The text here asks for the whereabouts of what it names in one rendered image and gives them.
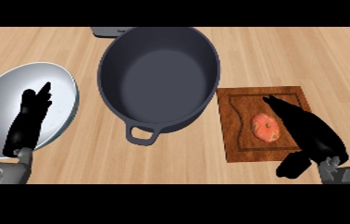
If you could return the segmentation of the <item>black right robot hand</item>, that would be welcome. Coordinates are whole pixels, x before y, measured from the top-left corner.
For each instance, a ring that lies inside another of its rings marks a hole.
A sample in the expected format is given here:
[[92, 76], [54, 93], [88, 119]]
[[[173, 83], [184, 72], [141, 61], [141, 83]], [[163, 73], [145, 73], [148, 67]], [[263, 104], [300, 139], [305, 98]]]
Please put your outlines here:
[[281, 118], [291, 138], [302, 149], [285, 157], [277, 168], [277, 176], [297, 179], [309, 169], [311, 161], [319, 165], [328, 156], [339, 156], [345, 163], [349, 160], [346, 145], [324, 120], [274, 95], [265, 97], [263, 100]]

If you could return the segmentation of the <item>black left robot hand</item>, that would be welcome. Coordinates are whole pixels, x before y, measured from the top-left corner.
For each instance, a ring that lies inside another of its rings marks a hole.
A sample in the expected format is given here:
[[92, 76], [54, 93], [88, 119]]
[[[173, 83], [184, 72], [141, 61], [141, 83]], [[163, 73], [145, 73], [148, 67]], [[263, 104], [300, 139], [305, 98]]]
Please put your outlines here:
[[21, 110], [9, 127], [3, 155], [17, 157], [26, 147], [36, 148], [39, 143], [42, 124], [52, 105], [51, 82], [46, 83], [39, 93], [27, 89], [23, 93]]

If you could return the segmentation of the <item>brown wooden cutting board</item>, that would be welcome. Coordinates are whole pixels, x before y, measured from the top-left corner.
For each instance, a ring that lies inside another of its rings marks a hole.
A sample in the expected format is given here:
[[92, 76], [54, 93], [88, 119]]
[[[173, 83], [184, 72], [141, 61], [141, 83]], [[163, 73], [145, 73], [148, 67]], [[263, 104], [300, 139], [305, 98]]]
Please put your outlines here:
[[[283, 161], [290, 153], [300, 151], [283, 120], [263, 101], [263, 98], [271, 95], [299, 106], [305, 111], [311, 111], [300, 86], [218, 89], [221, 123], [229, 163]], [[260, 113], [268, 114], [278, 122], [281, 136], [275, 142], [262, 141], [253, 134], [250, 122]]]

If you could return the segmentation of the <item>dark grey pot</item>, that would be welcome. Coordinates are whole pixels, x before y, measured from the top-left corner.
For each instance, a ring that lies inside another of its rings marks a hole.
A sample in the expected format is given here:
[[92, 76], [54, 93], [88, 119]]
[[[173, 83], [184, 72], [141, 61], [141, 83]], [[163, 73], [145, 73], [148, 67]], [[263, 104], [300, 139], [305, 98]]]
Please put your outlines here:
[[150, 131], [130, 143], [151, 145], [163, 133], [200, 117], [221, 80], [221, 60], [207, 36], [192, 27], [135, 27], [110, 44], [98, 84], [126, 129]]

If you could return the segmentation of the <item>white plate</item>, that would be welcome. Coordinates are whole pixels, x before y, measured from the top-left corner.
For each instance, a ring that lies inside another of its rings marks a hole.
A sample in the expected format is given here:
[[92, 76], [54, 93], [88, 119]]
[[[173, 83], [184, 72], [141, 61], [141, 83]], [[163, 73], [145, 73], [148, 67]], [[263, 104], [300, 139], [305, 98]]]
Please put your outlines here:
[[51, 82], [51, 101], [36, 149], [49, 145], [65, 132], [80, 105], [79, 85], [64, 67], [51, 62], [29, 63], [0, 76], [0, 157], [9, 127], [21, 109], [23, 92], [39, 92]]

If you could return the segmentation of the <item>grey appliance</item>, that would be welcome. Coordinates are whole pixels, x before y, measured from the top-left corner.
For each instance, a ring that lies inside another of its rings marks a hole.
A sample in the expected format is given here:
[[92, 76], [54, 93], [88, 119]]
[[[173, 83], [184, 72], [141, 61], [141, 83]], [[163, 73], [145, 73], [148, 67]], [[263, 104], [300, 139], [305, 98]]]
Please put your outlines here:
[[94, 35], [101, 38], [120, 37], [132, 27], [92, 27]]

